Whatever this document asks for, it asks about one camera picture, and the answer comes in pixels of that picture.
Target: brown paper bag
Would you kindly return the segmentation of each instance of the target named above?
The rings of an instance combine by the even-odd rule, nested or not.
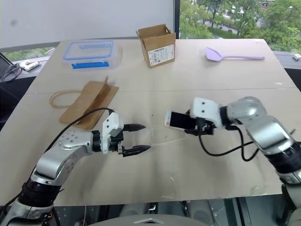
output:
[[[115,94],[118,87],[110,86],[101,81],[89,81],[83,88],[80,96],[60,117],[61,122],[71,123],[85,113],[99,107],[107,107]],[[82,129],[92,129],[100,119],[104,111],[94,112],[83,118],[76,125]]]

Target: tree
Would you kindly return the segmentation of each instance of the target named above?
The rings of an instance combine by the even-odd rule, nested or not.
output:
[[[220,14],[219,14],[218,16],[216,16],[215,19],[213,20],[213,22],[214,22],[215,25],[216,25],[216,30],[217,30],[218,26],[221,25],[221,24],[223,23],[223,21],[224,21],[223,18],[224,18],[223,15],[220,13]]]
[[[53,47],[50,48],[34,48],[34,49],[25,49],[15,52],[7,52],[3,53],[7,59],[10,61],[18,61],[18,60],[26,60],[30,58],[37,58],[37,57],[45,57],[45,53],[51,50]]]
[[[207,16],[204,6],[192,0],[180,1],[180,37],[181,39],[209,39],[213,35],[201,20]]]
[[[209,0],[196,0],[195,3],[194,5],[204,8],[206,11],[206,14],[202,13],[203,24],[205,24],[206,20],[212,21],[212,13],[209,13]]]
[[[278,0],[270,3],[266,13],[266,25],[272,28],[279,22],[301,30],[301,0]]]
[[[263,28],[249,31],[246,38],[263,38],[272,50],[301,50],[301,1],[281,0],[270,3]]]
[[[245,30],[252,30],[257,26],[261,16],[260,5],[256,0],[237,0],[234,2],[234,26],[237,29],[237,38]]]
[[[216,13],[218,13],[220,11],[220,9],[223,7],[224,2],[225,2],[225,0],[208,0],[207,6],[212,10],[211,27],[213,27]]]

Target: wooden tabletop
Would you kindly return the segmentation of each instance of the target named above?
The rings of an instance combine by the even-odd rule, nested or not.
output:
[[[270,115],[301,139],[301,94],[263,40],[177,40],[176,60],[149,69],[139,40],[117,40],[121,64],[113,70],[75,71],[62,62],[63,41],[19,102],[0,133],[0,205],[21,190],[32,168],[52,139],[65,127],[59,117],[65,109],[48,104],[60,90],[82,89],[90,80],[120,89],[109,107],[125,123],[146,129],[125,133],[125,146],[151,145],[148,151],[122,158],[96,153],[79,161],[64,184],[55,205],[100,205],[135,202],[228,198],[281,192],[274,168],[259,153],[244,162],[240,151],[223,157],[208,156],[192,135],[163,126],[166,110],[185,112],[194,97],[227,105],[245,96],[259,98]],[[263,55],[264,61],[208,62],[206,46],[224,54]],[[61,96],[58,104],[72,103],[77,94]],[[101,130],[106,114],[94,129]],[[244,132],[245,142],[249,141]],[[236,132],[216,130],[204,137],[213,153],[240,145]],[[249,155],[255,150],[250,145]]]

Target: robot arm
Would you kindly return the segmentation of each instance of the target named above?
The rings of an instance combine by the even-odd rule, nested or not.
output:
[[[197,119],[198,129],[187,131],[194,135],[212,135],[214,128],[227,129],[231,124],[244,125],[250,139],[275,167],[284,193],[295,208],[301,207],[301,144],[276,118],[267,115],[258,99],[245,97],[221,106],[197,97],[189,114]]]
[[[95,152],[117,152],[125,156],[136,155],[150,148],[139,145],[125,148],[122,145],[123,131],[137,131],[145,128],[140,124],[124,125],[116,113],[111,113],[103,122],[102,136],[99,131],[67,132],[39,159],[28,181],[23,185],[20,196],[3,219],[1,226],[7,226],[17,219],[41,223],[53,208],[53,202],[61,186],[71,174],[75,164],[83,157]]]

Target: black cable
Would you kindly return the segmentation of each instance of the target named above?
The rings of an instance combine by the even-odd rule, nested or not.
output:
[[[83,118],[85,118],[86,116],[88,116],[88,115],[90,115],[90,114],[92,114],[92,113],[94,113],[94,112],[97,112],[97,111],[101,111],[101,110],[108,110],[109,111],[109,114],[111,114],[112,112],[114,112],[114,110],[113,109],[110,109],[110,108],[107,108],[107,107],[100,107],[100,108],[96,108],[96,109],[94,109],[94,110],[92,110],[92,111],[89,111],[89,112],[87,112],[87,113],[85,113],[84,115],[82,115],[82,116],[80,116],[79,118],[77,118],[76,120],[74,120],[73,122],[71,122],[70,124],[68,124],[56,137],[55,137],[55,139],[51,142],[51,144],[48,146],[48,148],[46,149],[46,151],[45,152],[47,152],[54,144],[55,144],[55,142],[57,141],[57,139],[69,128],[69,127],[71,127],[72,125],[74,125],[75,123],[77,123],[78,121],[80,121],[80,120],[82,120]],[[21,194],[21,192],[18,194],[18,195],[16,195],[13,199],[11,199],[8,203],[6,203],[4,206],[3,206],[3,208],[0,210],[0,216],[1,216],[1,214],[2,213],[5,213],[5,214],[7,214],[6,213],[6,208],[10,205],[10,204],[12,204],[13,203],[13,201],[15,201],[16,200],[16,198],[18,198],[19,196],[20,196],[20,194]],[[57,216],[57,213],[55,212],[55,209],[53,208],[53,210],[54,210],[54,216],[56,217]],[[59,221],[58,221],[59,219],[58,219],[58,217],[57,217],[57,219],[55,218],[55,221],[56,221],[56,223],[57,223],[57,225],[58,226],[60,226],[60,223],[59,223]]]
[[[242,151],[241,152],[241,158],[244,160],[244,161],[251,161],[253,158],[255,158],[255,156],[257,155],[257,153],[259,152],[259,148],[257,148],[255,150],[255,152],[252,154],[252,156],[248,159],[245,158],[245,155],[244,155],[244,152]]]
[[[52,213],[53,213],[53,217],[55,218],[56,225],[61,226],[60,219],[58,218],[56,209],[54,207],[52,208]]]
[[[183,208],[183,212],[185,214],[186,217],[190,218],[190,214],[187,210],[187,202],[186,201],[182,201],[182,202],[177,202],[177,204],[179,204],[182,208]]]
[[[5,71],[3,78],[1,78],[2,82],[6,83],[6,82],[14,81],[21,74],[21,72],[22,72],[22,68],[20,67],[19,63],[9,66],[8,69]],[[12,79],[5,81],[5,79],[11,74],[16,74],[16,75]]]
[[[239,149],[239,148],[242,147],[242,146],[237,146],[237,147],[232,148],[231,150],[229,150],[229,151],[227,151],[227,152],[223,152],[223,153],[220,153],[220,154],[213,154],[213,153],[208,152],[207,149],[205,148],[204,143],[203,143],[203,140],[202,140],[202,136],[201,136],[201,135],[198,136],[198,139],[199,139],[199,142],[200,142],[202,148],[204,149],[204,151],[205,151],[208,155],[213,156],[213,157],[219,157],[219,156],[223,156],[223,155],[229,154],[229,153],[231,153],[231,152],[233,152],[233,151],[236,151],[237,149]],[[250,141],[250,142],[245,143],[243,146],[247,146],[247,145],[250,145],[250,144],[252,144],[252,143],[253,143],[253,141]]]
[[[256,154],[258,153],[259,149],[256,149],[256,151],[254,152],[254,154],[249,158],[249,159],[246,159],[245,158],[245,153],[244,153],[244,147],[247,146],[247,145],[250,145],[253,143],[253,141],[250,141],[250,142],[247,142],[244,144],[244,137],[243,137],[243,134],[240,130],[240,128],[238,128],[237,126],[235,126],[235,130],[238,131],[239,133],[239,136],[240,136],[240,142],[241,142],[241,145],[240,146],[237,146],[235,148],[232,148],[231,150],[227,151],[227,152],[223,152],[223,153],[219,153],[219,154],[213,154],[213,153],[210,153],[204,146],[204,143],[203,143],[203,140],[202,140],[202,136],[199,135],[198,136],[198,139],[199,139],[199,142],[203,148],[203,150],[206,152],[206,154],[210,155],[210,156],[213,156],[213,157],[220,157],[220,156],[224,156],[224,155],[227,155],[227,154],[230,154],[231,152],[233,151],[236,151],[237,149],[241,149],[241,156],[242,156],[242,159],[244,161],[251,161],[255,156]]]
[[[84,115],[80,116],[79,118],[77,118],[76,120],[74,120],[73,122],[71,122],[68,126],[66,126],[56,137],[55,139],[51,142],[51,144],[48,146],[48,148],[46,149],[45,152],[47,152],[56,142],[56,140],[69,128],[71,127],[72,125],[74,125],[75,123],[77,123],[78,121],[82,120],[83,118],[85,118],[86,116],[94,113],[94,112],[97,112],[97,111],[100,111],[100,110],[108,110],[109,111],[109,114],[111,114],[112,112],[114,112],[114,110],[110,109],[110,108],[107,108],[107,107],[100,107],[100,108],[96,108],[92,111],[89,111],[87,113],[85,113]]]

